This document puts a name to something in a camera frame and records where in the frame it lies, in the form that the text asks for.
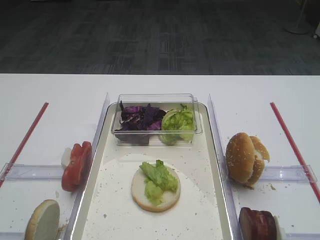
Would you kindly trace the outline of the tomato slice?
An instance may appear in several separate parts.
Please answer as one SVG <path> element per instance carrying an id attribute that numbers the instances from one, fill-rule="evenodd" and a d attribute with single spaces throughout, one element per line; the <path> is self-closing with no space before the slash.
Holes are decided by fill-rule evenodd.
<path id="1" fill-rule="evenodd" d="M 78 188 L 80 183 L 79 183 L 79 185 L 72 183 L 70 170 L 71 170 L 71 167 L 70 167 L 70 163 L 69 163 L 69 165 L 64 169 L 64 172 L 62 175 L 62 180 L 61 180 L 61 186 L 62 186 L 62 189 L 67 192 L 74 192 Z"/>
<path id="2" fill-rule="evenodd" d="M 92 152 L 92 144 L 84 141 L 82 145 L 75 143 L 70 155 L 70 174 L 74 185 L 79 185 L 87 162 L 87 158 Z"/>

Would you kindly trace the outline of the green lettuce in container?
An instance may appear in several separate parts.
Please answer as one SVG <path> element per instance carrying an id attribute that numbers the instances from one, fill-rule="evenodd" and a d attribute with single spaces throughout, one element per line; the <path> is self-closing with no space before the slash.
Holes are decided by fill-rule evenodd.
<path id="1" fill-rule="evenodd" d="M 187 105 L 180 104 L 178 109 L 168 111 L 162 119 L 162 131 L 182 131 L 184 133 L 161 134 L 159 139 L 167 145 L 175 145 L 177 141 L 191 142 L 194 137 L 194 113 Z"/>

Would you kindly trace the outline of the lettuce leaf on bun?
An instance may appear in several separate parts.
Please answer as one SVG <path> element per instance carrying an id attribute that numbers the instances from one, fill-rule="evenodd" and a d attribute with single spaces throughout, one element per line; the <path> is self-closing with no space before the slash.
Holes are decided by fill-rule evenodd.
<path id="1" fill-rule="evenodd" d="M 164 205 L 168 199 L 175 202 L 179 198 L 180 180 L 162 160 L 156 160 L 155 164 L 144 161 L 139 167 L 145 175 L 144 195 L 153 206 Z"/>

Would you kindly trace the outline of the tomato slice on stand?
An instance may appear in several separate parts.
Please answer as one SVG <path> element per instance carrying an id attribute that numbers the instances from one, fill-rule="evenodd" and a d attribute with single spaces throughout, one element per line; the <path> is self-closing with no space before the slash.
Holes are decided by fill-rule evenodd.
<path id="1" fill-rule="evenodd" d="M 71 167 L 70 167 L 70 163 L 69 163 L 69 165 L 64 169 L 64 172 L 62 175 L 62 180 L 61 180 L 61 186 L 62 186 L 62 189 L 67 192 L 74 192 L 78 188 L 80 183 L 79 183 L 79 185 L 72 183 L 70 170 L 71 170 Z"/>

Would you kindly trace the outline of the clear plastic container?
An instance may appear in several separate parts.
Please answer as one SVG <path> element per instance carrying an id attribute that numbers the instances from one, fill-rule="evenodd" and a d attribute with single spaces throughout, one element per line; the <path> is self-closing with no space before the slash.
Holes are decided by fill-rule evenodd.
<path id="1" fill-rule="evenodd" d="M 202 131 L 200 106 L 190 93 L 121 94 L 111 125 L 122 146 L 190 145 Z"/>

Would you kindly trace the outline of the bottom bun slice on tray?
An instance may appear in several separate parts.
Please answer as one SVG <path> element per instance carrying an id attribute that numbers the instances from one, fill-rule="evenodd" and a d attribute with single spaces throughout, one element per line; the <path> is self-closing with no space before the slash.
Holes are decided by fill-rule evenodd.
<path id="1" fill-rule="evenodd" d="M 169 166 L 166 166 L 169 173 L 177 179 L 177 190 L 172 192 L 170 190 L 164 191 L 160 197 L 161 203 L 153 204 L 145 195 L 147 176 L 139 168 L 132 178 L 131 195 L 133 200 L 144 210 L 149 212 L 164 212 L 172 208 L 179 200 L 181 193 L 181 183 L 178 174 Z"/>

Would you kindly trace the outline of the sesame bun front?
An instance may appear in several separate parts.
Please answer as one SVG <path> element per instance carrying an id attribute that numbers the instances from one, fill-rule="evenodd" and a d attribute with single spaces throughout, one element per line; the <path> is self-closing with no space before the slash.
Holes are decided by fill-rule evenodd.
<path id="1" fill-rule="evenodd" d="M 229 140 L 225 160 L 229 177 L 247 183 L 253 174 L 255 156 L 253 142 L 246 133 L 237 133 Z"/>

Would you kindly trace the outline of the sesame bun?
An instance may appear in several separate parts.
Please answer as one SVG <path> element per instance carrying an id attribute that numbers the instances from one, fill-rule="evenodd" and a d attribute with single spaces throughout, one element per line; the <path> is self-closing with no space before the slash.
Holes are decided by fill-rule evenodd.
<path id="1" fill-rule="evenodd" d="M 254 146 L 254 164 L 253 164 L 253 172 L 250 179 L 245 183 L 245 186 L 253 189 L 255 183 L 261 177 L 264 169 L 265 169 L 265 161 L 270 161 L 270 155 L 265 147 L 265 145 L 261 142 L 261 140 L 256 136 L 250 136 L 250 139 Z"/>
<path id="2" fill-rule="evenodd" d="M 253 142 L 246 133 L 237 133 L 229 140 L 225 160 L 229 177 L 247 183 L 253 174 L 255 156 Z"/>

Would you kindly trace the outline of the white metal tray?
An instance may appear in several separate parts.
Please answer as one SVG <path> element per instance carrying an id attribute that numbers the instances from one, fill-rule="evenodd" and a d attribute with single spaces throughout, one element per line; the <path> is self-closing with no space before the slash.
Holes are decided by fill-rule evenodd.
<path id="1" fill-rule="evenodd" d="M 95 137 L 95 156 L 70 235 L 72 240 L 229 240 L 232 237 L 207 107 L 202 133 L 190 145 L 117 145 L 111 104 Z M 179 176 L 179 201 L 169 210 L 141 209 L 131 195 L 142 162 L 162 160 Z"/>

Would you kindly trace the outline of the sesame bun rear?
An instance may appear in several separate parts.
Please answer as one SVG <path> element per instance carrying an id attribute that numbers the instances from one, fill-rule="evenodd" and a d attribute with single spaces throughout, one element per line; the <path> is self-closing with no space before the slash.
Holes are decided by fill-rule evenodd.
<path id="1" fill-rule="evenodd" d="M 265 161 L 270 161 L 270 155 L 265 147 L 265 145 L 261 142 L 261 140 L 256 136 L 250 136 L 250 139 L 254 146 L 254 164 L 253 164 L 253 172 L 250 179 L 245 183 L 245 186 L 253 189 L 255 183 L 261 177 L 264 169 L 265 169 Z"/>

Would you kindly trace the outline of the right red tape strip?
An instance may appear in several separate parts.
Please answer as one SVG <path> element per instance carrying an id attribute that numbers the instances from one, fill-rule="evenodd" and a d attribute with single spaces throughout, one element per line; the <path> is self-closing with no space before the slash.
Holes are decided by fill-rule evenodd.
<path id="1" fill-rule="evenodd" d="M 295 141 L 294 141 L 289 129 L 287 128 L 287 125 L 286 125 L 285 121 L 283 120 L 283 118 L 282 118 L 282 116 L 281 116 L 276 104 L 274 102 L 271 102 L 270 106 L 271 106 L 271 108 L 272 108 L 272 110 L 273 110 L 273 112 L 274 112 L 274 114 L 275 114 L 275 116 L 276 116 L 276 118 L 277 118 L 277 120 L 278 120 L 278 122 L 279 122 L 279 124 L 280 124 L 280 126 L 282 128 L 282 130 L 284 131 L 284 133 L 286 135 L 286 138 L 287 138 L 287 140 L 288 140 L 288 142 L 289 142 L 289 144 L 290 144 L 290 146 L 291 146 L 291 148 L 292 148 L 292 150 L 293 150 L 298 162 L 302 166 L 302 168 L 304 170 L 304 173 L 305 173 L 305 175 L 306 175 L 306 177 L 307 177 L 307 179 L 309 181 L 309 184 L 310 184 L 310 186 L 311 186 L 311 188 L 312 188 L 312 190 L 313 190 L 313 192 L 314 192 L 314 194 L 315 194 L 315 196 L 316 196 L 316 198 L 317 198 L 317 200 L 319 202 L 320 201 L 320 190 L 319 190 L 318 185 L 316 183 L 315 177 L 312 176 L 312 172 L 311 172 L 312 169 L 307 166 L 307 164 L 306 164 L 302 154 L 300 153 L 299 148 L 297 147 L 297 145 L 296 145 L 296 143 L 295 143 Z"/>

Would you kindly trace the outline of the white floor stand base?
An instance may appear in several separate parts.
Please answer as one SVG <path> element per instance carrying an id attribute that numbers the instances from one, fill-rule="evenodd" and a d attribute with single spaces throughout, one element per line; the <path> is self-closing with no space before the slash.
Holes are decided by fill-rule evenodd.
<path id="1" fill-rule="evenodd" d="M 287 33 L 290 34 L 295 34 L 295 35 L 306 35 L 309 33 L 309 29 L 305 27 L 304 24 L 302 24 L 303 17 L 304 17 L 304 12 L 305 8 L 307 5 L 308 0 L 304 0 L 302 3 L 302 7 L 300 10 L 299 17 L 294 25 L 286 25 L 282 29 L 286 31 Z"/>

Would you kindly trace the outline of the left long clear rail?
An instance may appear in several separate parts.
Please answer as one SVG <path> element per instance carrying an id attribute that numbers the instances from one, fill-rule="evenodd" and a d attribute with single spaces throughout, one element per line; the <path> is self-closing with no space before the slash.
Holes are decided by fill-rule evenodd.
<path id="1" fill-rule="evenodd" d="M 91 199 L 95 188 L 94 180 L 97 178 L 98 171 L 94 169 L 97 147 L 103 132 L 108 107 L 110 105 L 110 96 L 106 95 L 99 121 L 96 127 L 95 135 L 92 141 L 92 150 L 87 159 L 87 166 L 84 171 L 84 180 L 79 187 L 74 205 L 70 214 L 69 222 L 64 231 L 62 240 L 80 240 L 82 239 Z"/>

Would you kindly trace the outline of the right upper clear cross rail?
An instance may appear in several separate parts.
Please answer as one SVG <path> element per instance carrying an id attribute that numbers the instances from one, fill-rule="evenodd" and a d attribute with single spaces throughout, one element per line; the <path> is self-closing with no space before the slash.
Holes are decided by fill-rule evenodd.
<path id="1" fill-rule="evenodd" d="M 310 165 L 266 166 L 260 182 L 317 183 Z"/>

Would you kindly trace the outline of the left upper clear cross rail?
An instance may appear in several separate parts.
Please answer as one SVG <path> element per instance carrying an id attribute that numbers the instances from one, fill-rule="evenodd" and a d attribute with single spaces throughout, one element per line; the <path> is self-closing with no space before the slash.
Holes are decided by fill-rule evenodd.
<path id="1" fill-rule="evenodd" d="M 28 165 L 6 163 L 0 171 L 1 181 L 51 181 L 61 180 L 61 165 Z"/>

